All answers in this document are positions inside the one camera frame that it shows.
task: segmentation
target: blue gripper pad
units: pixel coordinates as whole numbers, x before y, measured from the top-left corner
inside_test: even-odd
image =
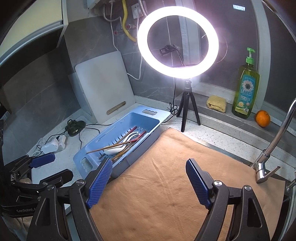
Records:
[[[99,202],[103,190],[111,176],[111,173],[112,161],[108,159],[97,175],[96,179],[92,183],[91,187],[89,188],[89,198],[86,202],[88,208],[91,208],[93,205]]]
[[[191,182],[198,201],[209,210],[212,207],[212,202],[209,198],[209,189],[190,160],[187,160],[186,162],[186,174]]]
[[[55,155],[53,153],[47,153],[45,155],[35,157],[31,161],[30,167],[37,168],[37,167],[43,166],[45,164],[51,163],[54,160],[55,160]]]

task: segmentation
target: white spoon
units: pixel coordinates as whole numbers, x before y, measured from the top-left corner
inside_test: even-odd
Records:
[[[133,137],[138,136],[138,135],[140,135],[139,132],[137,132],[137,131],[136,131],[136,133],[133,132],[130,135],[128,135],[123,140],[123,142],[130,141]],[[117,154],[117,153],[123,151],[126,146],[127,146],[127,144],[124,144],[124,145],[121,145],[121,146],[117,146],[117,147],[111,147],[111,148],[105,149],[104,150],[104,153],[106,155],[114,155],[114,154]]]

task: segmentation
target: bottle label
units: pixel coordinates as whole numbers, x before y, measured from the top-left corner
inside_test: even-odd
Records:
[[[244,74],[242,77],[239,97],[237,99],[237,105],[235,106],[235,111],[247,115],[250,110],[250,105],[253,100],[255,88],[255,78]]]

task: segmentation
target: black cable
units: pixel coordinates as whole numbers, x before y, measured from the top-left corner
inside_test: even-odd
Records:
[[[101,134],[100,130],[99,129],[96,129],[96,128],[89,128],[89,127],[83,127],[83,129],[79,132],[79,141],[80,141],[80,150],[82,149],[82,141],[80,139],[80,133],[84,130],[84,129],[92,129],[92,130],[97,130],[99,132],[99,134]]]
[[[51,135],[51,136],[47,139],[47,141],[45,142],[45,144],[49,141],[49,139],[50,139],[51,137],[59,136],[59,135],[63,135],[63,134],[65,134],[65,133],[66,133],[66,131],[64,131],[63,133],[60,133],[60,134]]]
[[[39,149],[39,151],[40,151],[39,155],[36,156],[36,157],[38,157],[38,156],[40,156],[40,155],[42,154],[41,145],[37,145],[36,147],[37,147],[37,148]]]
[[[102,124],[89,124],[89,125],[86,125],[86,126],[110,126],[110,125],[113,125],[114,123],[112,124],[109,124],[109,125],[102,125]]]
[[[177,49],[177,47],[175,45],[172,45],[172,46],[175,49],[175,51],[177,52],[177,54],[178,54],[178,56],[180,58],[180,61],[181,61],[182,66],[185,66],[184,61],[183,61],[183,58],[182,58],[179,50]],[[171,118],[173,118],[178,113],[178,106],[175,104],[176,84],[177,83],[176,83],[175,78],[174,78],[174,97],[173,97],[173,103],[170,102],[169,103],[170,107],[167,108],[167,110],[172,114],[172,116],[168,120],[162,122],[161,124],[164,124],[164,123],[168,122]]]
[[[81,150],[81,148],[82,148],[82,141],[81,141],[81,139],[80,139],[80,133],[81,133],[81,132],[79,132],[80,150]]]

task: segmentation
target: yellow sponge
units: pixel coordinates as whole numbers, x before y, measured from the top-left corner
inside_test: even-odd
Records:
[[[207,100],[207,107],[225,113],[226,100],[222,97],[211,95]]]

